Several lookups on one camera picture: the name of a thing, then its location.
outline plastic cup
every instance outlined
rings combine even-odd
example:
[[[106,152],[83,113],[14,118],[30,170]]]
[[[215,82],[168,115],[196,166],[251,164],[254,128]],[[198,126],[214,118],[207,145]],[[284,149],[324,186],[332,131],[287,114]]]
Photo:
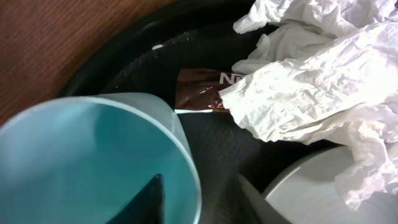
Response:
[[[48,101],[0,129],[0,223],[106,223],[156,174],[165,223],[197,223],[198,174],[180,121],[160,98]]]

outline trash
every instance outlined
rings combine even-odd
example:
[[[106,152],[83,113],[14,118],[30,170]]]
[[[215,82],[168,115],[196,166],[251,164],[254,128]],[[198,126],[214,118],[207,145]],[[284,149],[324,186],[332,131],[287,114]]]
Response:
[[[235,122],[255,138],[349,146],[356,164],[335,183],[355,209],[375,191],[398,191],[395,3],[257,0],[236,32],[282,26],[233,66],[248,75],[220,91]]]
[[[218,91],[244,75],[207,68],[181,69],[175,94],[176,113],[225,112]]]

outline white lettering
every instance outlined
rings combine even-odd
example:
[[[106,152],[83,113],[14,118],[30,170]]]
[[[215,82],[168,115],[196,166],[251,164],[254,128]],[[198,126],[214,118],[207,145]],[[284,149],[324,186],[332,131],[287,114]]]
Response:
[[[229,83],[229,84],[234,84],[238,82],[240,79],[243,78],[244,75],[239,75],[239,74],[231,74],[231,78],[228,77],[227,74],[221,73],[220,75],[220,84],[224,84],[224,79]]]

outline tray rim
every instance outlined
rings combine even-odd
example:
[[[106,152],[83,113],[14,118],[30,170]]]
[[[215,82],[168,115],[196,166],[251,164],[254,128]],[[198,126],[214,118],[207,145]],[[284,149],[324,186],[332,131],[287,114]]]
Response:
[[[187,16],[191,12],[204,10],[207,7],[215,7],[222,4],[242,4],[247,7],[251,7],[253,2],[247,0],[177,0],[177,2],[158,9],[152,14],[133,22],[127,28],[99,47],[78,67],[76,72],[69,78],[58,93],[57,98],[86,95],[81,94],[83,91],[82,87],[89,85],[90,80],[101,82],[101,80],[106,79],[104,74],[99,74],[97,71],[100,71],[101,67],[103,67],[107,61],[112,60],[113,57],[122,52],[125,45],[129,42],[134,42],[134,40],[139,38],[144,32],[161,26],[165,22],[170,22],[179,17]],[[137,57],[143,54],[146,50],[148,49],[138,50],[136,52]]]

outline white plate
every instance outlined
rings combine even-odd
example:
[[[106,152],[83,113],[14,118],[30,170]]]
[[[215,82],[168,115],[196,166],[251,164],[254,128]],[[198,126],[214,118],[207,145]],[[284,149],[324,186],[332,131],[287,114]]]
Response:
[[[283,171],[263,196],[292,224],[397,224],[398,198],[376,192],[355,211],[335,189],[335,176],[353,164],[342,146],[298,161]]]

